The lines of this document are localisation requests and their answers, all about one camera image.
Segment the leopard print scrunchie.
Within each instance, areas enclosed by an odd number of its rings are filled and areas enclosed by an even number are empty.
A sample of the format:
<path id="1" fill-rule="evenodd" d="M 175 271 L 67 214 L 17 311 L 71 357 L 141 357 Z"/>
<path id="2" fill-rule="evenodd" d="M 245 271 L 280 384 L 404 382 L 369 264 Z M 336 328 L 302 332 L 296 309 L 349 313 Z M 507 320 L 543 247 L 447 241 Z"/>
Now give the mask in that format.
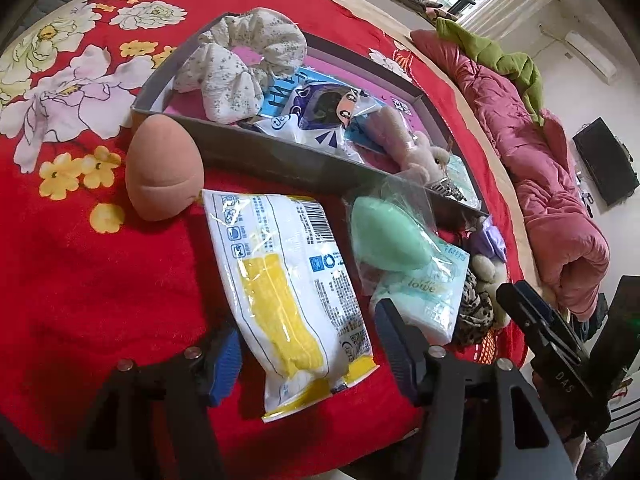
<path id="1" fill-rule="evenodd" d="M 480 344 L 495 321 L 495 309 L 489 292 L 482 288 L 476 275 L 467 270 L 462 299 L 454 326 L 452 342 L 458 347 Z"/>

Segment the yellow white wipes packet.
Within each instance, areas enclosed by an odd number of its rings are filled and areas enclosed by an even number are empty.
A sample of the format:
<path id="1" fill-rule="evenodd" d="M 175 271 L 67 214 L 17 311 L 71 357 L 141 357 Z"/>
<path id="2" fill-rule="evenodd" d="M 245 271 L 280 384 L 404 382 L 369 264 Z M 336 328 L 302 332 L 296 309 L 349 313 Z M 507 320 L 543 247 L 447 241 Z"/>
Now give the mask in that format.
<path id="1" fill-rule="evenodd" d="M 264 422 L 376 371 L 354 286 L 316 200 L 205 190 L 202 201 L 230 311 L 266 373 Z"/>

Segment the green sponge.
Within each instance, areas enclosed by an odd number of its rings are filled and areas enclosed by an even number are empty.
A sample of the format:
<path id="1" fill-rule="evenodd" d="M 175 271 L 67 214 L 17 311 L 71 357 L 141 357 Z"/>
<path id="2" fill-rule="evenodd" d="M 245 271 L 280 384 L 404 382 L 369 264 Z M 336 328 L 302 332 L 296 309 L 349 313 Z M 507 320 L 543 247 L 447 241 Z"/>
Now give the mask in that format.
<path id="1" fill-rule="evenodd" d="M 437 243 L 431 200 L 406 174 L 355 188 L 343 197 L 352 255 L 370 296 L 387 273 L 426 273 L 449 282 L 454 263 Z"/>

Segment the peach makeup sponge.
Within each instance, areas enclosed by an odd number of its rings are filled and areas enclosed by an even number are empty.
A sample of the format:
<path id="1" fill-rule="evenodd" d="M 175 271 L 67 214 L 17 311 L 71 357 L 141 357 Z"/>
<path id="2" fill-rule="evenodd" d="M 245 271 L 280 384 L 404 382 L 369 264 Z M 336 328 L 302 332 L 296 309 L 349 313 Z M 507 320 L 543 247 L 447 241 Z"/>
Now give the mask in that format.
<path id="1" fill-rule="evenodd" d="M 204 188 L 202 156 L 190 133 L 172 118 L 145 118 L 131 139 L 125 180 L 131 205 L 146 221 L 174 218 Z"/>

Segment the pink plush bunny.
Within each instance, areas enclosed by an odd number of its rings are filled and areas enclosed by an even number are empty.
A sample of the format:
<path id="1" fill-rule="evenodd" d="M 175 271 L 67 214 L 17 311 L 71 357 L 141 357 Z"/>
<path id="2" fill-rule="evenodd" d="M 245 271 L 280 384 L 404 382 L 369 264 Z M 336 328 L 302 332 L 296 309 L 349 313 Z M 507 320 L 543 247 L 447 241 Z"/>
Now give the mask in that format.
<path id="1" fill-rule="evenodd" d="M 439 196 L 466 201 L 447 176 L 450 153 L 431 144 L 425 132 L 410 130 L 398 110 L 383 106 L 367 116 L 362 128 L 369 139 L 396 162 L 405 177 Z"/>

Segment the cartoon printed snack packet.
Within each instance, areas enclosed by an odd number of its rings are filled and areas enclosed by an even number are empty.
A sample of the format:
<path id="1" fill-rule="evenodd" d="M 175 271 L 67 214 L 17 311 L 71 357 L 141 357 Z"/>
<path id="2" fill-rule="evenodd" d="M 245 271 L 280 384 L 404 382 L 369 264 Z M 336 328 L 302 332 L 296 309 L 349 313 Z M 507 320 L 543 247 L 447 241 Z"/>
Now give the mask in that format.
<path id="1" fill-rule="evenodd" d="M 380 108 L 374 96 L 348 84 L 308 82 L 292 90 L 279 115 L 260 118 L 250 128 L 362 164 L 347 130 Z"/>

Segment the white floral scrunchie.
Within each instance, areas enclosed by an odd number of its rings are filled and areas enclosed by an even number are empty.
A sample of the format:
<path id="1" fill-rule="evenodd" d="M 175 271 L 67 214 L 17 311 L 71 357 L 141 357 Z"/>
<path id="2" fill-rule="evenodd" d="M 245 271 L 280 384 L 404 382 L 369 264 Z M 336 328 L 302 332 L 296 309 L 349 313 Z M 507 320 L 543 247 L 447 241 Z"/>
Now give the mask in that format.
<path id="1" fill-rule="evenodd" d="M 174 78 L 179 93 L 201 92 L 205 116 L 230 125 L 256 116 L 270 84 L 302 66 L 307 41 L 284 14 L 255 8 L 228 15 L 198 35 Z"/>

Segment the white plush bear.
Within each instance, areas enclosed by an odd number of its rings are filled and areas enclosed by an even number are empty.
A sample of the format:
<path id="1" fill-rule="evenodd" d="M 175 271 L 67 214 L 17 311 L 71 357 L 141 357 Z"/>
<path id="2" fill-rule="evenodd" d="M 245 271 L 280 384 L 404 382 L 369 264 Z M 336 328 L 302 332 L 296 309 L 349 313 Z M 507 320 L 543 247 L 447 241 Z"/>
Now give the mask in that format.
<path id="1" fill-rule="evenodd" d="M 476 219 L 464 247 L 471 255 L 471 269 L 477 279 L 476 290 L 486 292 L 494 309 L 494 329 L 503 330 L 511 321 L 497 299 L 497 289 L 509 281 L 506 242 L 491 216 Z"/>

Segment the green tissue pack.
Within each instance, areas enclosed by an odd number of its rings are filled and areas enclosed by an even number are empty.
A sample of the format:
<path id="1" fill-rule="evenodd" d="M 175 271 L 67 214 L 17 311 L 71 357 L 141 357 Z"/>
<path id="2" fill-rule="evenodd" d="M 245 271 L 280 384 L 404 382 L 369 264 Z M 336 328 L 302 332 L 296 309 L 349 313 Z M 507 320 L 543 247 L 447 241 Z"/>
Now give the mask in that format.
<path id="1" fill-rule="evenodd" d="M 446 176 L 458 190 L 457 201 L 474 209 L 482 208 L 482 199 L 477 194 L 468 168 L 463 159 L 456 155 L 449 155 L 449 162 L 445 166 Z"/>
<path id="2" fill-rule="evenodd" d="M 430 344 L 446 346 L 454 336 L 470 255 L 435 238 L 438 251 L 426 266 L 409 272 L 384 272 L 370 300 L 370 311 L 382 299 L 393 301 L 402 319 L 420 328 Z"/>

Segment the pink quilted comforter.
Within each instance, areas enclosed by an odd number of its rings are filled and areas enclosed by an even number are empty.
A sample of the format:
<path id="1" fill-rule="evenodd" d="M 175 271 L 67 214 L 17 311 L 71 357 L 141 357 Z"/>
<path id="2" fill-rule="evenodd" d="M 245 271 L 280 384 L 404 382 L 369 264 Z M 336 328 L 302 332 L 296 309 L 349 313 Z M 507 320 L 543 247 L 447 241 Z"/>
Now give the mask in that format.
<path id="1" fill-rule="evenodd" d="M 610 246 L 579 197 L 574 159 L 558 118 L 544 110 L 544 123 L 536 124 L 511 81 L 436 32 L 414 30 L 410 37 L 457 84 L 506 167 L 540 280 L 560 308 L 587 321 L 608 272 Z"/>

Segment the red floral blanket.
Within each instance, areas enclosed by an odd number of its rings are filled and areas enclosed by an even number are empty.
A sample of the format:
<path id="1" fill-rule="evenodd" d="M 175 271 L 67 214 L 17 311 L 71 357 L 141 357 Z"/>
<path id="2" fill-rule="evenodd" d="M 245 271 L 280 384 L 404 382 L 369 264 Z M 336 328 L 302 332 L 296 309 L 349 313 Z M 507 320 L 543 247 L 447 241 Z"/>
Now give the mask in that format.
<path id="1" fill-rule="evenodd" d="M 56 479 L 108 373 L 189 347 L 227 307 L 203 211 L 143 221 L 125 188 L 129 110 L 179 44 L 224 12 L 278 10 L 404 70 L 471 162 L 514 278 L 536 263 L 513 184 L 454 83 L 366 0 L 73 0 L 1 58 L 1 439 L 6 478 Z"/>

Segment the green blanket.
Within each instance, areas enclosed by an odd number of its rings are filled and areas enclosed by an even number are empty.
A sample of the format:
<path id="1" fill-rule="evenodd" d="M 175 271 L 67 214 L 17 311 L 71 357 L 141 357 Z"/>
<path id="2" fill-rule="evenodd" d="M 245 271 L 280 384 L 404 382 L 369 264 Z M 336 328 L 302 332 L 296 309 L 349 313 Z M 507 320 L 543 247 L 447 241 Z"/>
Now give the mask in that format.
<path id="1" fill-rule="evenodd" d="M 544 84 L 531 56 L 504 52 L 497 41 L 475 35 L 448 18 L 436 18 L 435 28 L 440 39 L 456 44 L 467 58 L 509 79 L 533 121 L 544 124 Z"/>

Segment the white air conditioner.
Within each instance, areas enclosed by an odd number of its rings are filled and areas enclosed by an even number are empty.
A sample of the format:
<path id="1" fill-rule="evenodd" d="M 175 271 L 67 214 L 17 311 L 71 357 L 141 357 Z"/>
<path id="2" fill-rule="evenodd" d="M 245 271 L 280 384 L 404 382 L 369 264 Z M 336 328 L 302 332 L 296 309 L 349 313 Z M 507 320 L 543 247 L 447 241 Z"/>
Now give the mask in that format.
<path id="1" fill-rule="evenodd" d="M 570 30 L 564 37 L 565 43 L 575 50 L 608 84 L 617 75 L 615 64 L 594 44 L 582 36 L 579 32 Z"/>

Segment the white curtain right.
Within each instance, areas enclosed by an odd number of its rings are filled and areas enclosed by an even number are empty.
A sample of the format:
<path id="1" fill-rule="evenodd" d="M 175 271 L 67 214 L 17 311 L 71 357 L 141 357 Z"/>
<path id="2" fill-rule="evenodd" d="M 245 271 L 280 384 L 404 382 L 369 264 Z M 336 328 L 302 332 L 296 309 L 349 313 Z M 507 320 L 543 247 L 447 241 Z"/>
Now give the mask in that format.
<path id="1" fill-rule="evenodd" d="M 554 0 L 477 0 L 457 23 L 468 32 L 499 41 Z"/>

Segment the black wall television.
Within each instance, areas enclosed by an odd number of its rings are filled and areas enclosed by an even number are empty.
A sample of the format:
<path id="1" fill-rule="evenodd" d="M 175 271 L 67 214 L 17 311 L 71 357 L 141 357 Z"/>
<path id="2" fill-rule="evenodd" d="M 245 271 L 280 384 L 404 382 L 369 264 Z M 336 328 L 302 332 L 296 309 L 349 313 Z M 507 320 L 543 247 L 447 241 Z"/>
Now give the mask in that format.
<path id="1" fill-rule="evenodd" d="M 602 200 L 614 206 L 634 194 L 639 177 L 623 144 L 599 117 L 573 136 L 577 153 L 585 164 Z"/>

